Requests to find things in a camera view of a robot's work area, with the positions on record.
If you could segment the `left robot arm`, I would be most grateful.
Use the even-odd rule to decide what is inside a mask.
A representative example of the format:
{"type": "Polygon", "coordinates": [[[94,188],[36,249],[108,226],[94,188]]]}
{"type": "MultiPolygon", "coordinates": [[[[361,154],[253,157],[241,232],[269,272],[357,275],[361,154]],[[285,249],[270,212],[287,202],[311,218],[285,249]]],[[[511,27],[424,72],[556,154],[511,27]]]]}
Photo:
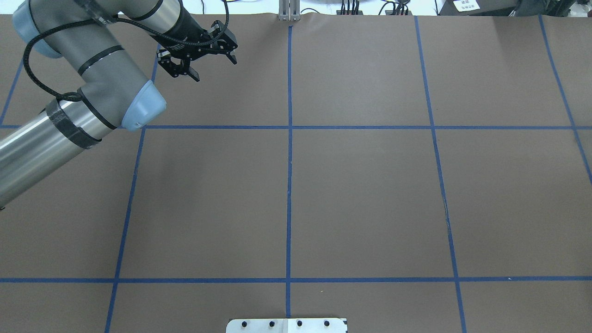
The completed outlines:
{"type": "Polygon", "coordinates": [[[158,64],[171,76],[199,81],[191,63],[224,55],[236,64],[237,41],[224,21],[204,28],[181,0],[24,0],[12,16],[25,42],[22,65],[51,101],[32,120],[1,141],[1,208],[112,131],[141,129],[167,102],[109,30],[132,25],[161,45],[158,64]],[[65,59],[81,80],[58,92],[32,71],[32,52],[65,59]]]}

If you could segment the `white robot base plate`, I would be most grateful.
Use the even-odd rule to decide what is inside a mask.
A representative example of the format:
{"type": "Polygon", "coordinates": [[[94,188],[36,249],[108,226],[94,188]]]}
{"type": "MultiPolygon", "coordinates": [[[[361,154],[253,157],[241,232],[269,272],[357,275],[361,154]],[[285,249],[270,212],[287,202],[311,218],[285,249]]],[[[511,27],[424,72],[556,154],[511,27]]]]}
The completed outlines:
{"type": "Polygon", "coordinates": [[[261,318],[230,320],[227,333],[347,333],[342,318],[261,318]]]}

